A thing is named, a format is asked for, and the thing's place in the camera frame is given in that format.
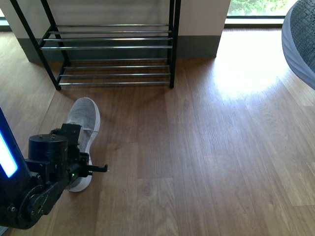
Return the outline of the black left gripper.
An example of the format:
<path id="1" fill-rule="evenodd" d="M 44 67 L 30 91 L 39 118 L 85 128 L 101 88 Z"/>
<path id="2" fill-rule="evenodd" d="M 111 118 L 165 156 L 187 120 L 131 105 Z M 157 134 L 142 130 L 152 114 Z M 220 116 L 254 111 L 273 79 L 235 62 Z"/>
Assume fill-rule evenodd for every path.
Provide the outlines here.
<path id="1" fill-rule="evenodd" d="M 81 126 L 64 123 L 49 134 L 29 138 L 27 167 L 41 177 L 40 183 L 53 189 L 86 189 L 92 172 L 107 172 L 108 165 L 94 166 L 90 153 L 78 146 Z"/>

